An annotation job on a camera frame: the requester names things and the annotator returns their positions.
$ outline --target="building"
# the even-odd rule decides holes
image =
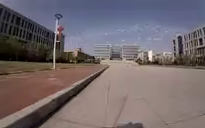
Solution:
[[[149,62],[148,51],[140,50],[138,53],[138,59],[140,59],[140,63],[147,64]]]
[[[173,55],[174,58],[183,55],[183,38],[181,35],[177,35],[176,39],[173,40]]]
[[[23,44],[39,43],[53,49],[54,32],[0,3],[0,36],[14,37]],[[62,35],[57,50],[64,51]]]
[[[143,64],[153,62],[153,51],[140,50],[138,53],[138,59],[140,59]]]
[[[158,64],[172,64],[174,61],[173,54],[171,52],[162,52],[153,56],[153,62]]]
[[[112,53],[111,44],[95,44],[94,45],[94,57],[96,59],[111,59]]]
[[[111,48],[111,59],[121,59],[121,46],[120,45],[112,45]]]
[[[195,58],[197,64],[202,64],[205,56],[205,25],[182,35],[182,42],[182,54],[189,58]],[[173,41],[173,49],[176,49],[174,50],[174,55],[177,56],[178,53],[181,53],[181,46],[178,49],[179,46],[177,47],[176,43],[176,40]]]
[[[67,55],[67,60],[75,63],[94,63],[95,58],[87,53],[84,53],[81,48],[77,48],[76,50],[65,50],[64,53]]]
[[[122,45],[122,59],[135,60],[138,57],[139,45],[137,44],[123,44]]]
[[[148,51],[148,61],[153,62],[153,51],[152,50]]]

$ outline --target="street lamp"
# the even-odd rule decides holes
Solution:
[[[53,69],[55,69],[55,63],[56,63],[56,42],[57,42],[57,31],[58,31],[58,25],[59,25],[59,20],[62,18],[63,16],[61,14],[55,14],[55,38],[54,38],[54,50],[53,50]]]

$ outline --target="red sign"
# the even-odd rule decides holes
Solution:
[[[62,33],[63,30],[64,30],[64,28],[63,28],[62,26],[59,26],[59,27],[58,27],[58,33],[59,33],[59,34]]]

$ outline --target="sky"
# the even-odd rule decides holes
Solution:
[[[171,51],[177,34],[205,24],[205,0],[0,0],[4,5],[54,30],[63,18],[65,49],[93,54],[94,44],[139,44]]]

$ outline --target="asphalt road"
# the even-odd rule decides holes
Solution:
[[[112,63],[41,128],[205,128],[205,70]]]

